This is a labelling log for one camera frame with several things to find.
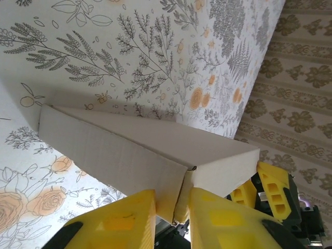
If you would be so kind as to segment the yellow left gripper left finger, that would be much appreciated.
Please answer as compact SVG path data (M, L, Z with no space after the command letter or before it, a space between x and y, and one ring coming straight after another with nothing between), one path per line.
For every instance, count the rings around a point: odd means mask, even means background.
M155 191L143 190L69 220L48 248L154 248Z

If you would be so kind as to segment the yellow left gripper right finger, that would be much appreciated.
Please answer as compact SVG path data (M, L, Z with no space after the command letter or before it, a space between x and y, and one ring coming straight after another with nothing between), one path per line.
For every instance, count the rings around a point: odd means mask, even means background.
M293 248L293 235L270 215L202 188L190 192L191 248Z

